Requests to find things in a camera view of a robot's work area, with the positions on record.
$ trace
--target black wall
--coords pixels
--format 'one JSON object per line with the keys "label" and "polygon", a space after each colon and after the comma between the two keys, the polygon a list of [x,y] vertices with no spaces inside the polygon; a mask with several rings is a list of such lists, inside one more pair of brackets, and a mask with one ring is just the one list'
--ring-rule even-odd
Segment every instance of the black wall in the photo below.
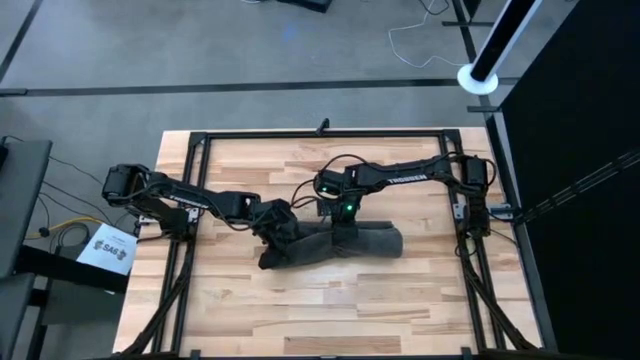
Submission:
{"label": "black wall", "polygon": [[[501,105],[521,203],[640,147],[640,1],[580,0]],[[527,224],[562,352],[638,359],[640,165]]]}

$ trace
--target yellow cable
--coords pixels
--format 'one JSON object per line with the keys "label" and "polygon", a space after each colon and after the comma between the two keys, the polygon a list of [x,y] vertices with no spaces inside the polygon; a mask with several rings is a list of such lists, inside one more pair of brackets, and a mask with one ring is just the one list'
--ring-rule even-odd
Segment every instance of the yellow cable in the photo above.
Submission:
{"label": "yellow cable", "polygon": [[[49,232],[57,230],[61,227],[65,227],[67,225],[73,224],[73,223],[77,223],[77,222],[83,222],[83,221],[89,221],[89,222],[94,222],[96,224],[104,224],[104,221],[89,217],[89,216],[81,216],[81,217],[76,217],[70,220],[67,220],[65,222],[62,222],[58,225],[54,225],[52,227],[50,227],[48,230]],[[29,236],[27,236],[26,240],[35,240],[35,239],[40,239],[42,238],[42,236],[40,235],[39,232],[36,233],[31,233],[29,234]]]}

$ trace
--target black pole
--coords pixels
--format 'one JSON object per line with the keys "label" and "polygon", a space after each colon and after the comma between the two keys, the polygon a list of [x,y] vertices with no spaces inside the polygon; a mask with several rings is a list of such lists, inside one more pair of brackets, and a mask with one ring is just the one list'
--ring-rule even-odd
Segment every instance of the black pole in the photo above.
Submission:
{"label": "black pole", "polygon": [[480,55],[473,63],[471,77],[485,82],[496,73],[541,0],[510,0],[491,30]]}

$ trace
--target wooden table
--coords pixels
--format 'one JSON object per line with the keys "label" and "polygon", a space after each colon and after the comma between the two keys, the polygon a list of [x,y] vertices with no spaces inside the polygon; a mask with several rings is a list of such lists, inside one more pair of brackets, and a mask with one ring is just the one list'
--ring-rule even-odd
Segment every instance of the wooden table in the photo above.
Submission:
{"label": "wooden table", "polygon": [[[465,153],[492,157],[484,128],[460,131]],[[181,179],[188,138],[187,131],[164,133],[158,171]],[[433,138],[215,140],[206,188],[288,201],[300,182],[342,153],[389,164],[429,158],[439,149]],[[332,168],[351,163],[340,159]],[[203,216],[181,355],[190,349],[201,349],[203,356],[459,354],[462,346],[475,349],[446,191],[440,183],[423,182],[364,198],[358,219],[393,221],[404,235],[400,259],[334,259],[263,271],[257,266],[263,247],[256,237]],[[309,194],[307,187],[301,195]],[[489,198],[502,201],[498,181]],[[314,220],[315,211],[308,206],[296,214]],[[513,237],[504,223],[494,221],[492,228]],[[145,229],[142,236],[158,231]],[[539,345],[517,249],[496,235],[485,244],[500,305],[525,337]],[[168,246],[157,241],[138,247],[114,350],[129,345],[156,310]],[[488,313],[484,306],[481,310],[487,342],[493,346]],[[167,349],[174,314],[167,320]]]}

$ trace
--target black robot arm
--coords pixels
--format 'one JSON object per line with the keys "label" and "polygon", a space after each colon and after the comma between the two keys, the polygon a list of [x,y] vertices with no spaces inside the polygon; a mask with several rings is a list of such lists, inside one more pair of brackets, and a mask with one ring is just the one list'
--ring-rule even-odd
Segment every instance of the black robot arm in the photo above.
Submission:
{"label": "black robot arm", "polygon": [[[333,223],[348,224],[355,221],[364,195],[382,191],[387,186],[433,180],[467,197],[463,225],[470,234],[489,234],[489,213],[485,200],[490,185],[487,160],[455,153],[394,165],[360,160],[362,163],[347,166],[342,173],[327,170],[325,166],[314,179],[315,191],[329,205]],[[452,163],[460,165],[460,180],[453,175]]]}
{"label": "black robot arm", "polygon": [[192,238],[196,219],[189,219],[185,209],[172,208],[162,199],[209,211],[234,230],[252,230],[268,249],[283,249],[299,237],[297,218],[284,200],[262,202],[255,193],[209,191],[142,165],[111,167],[102,196],[111,206],[157,220],[161,230],[177,241]]}

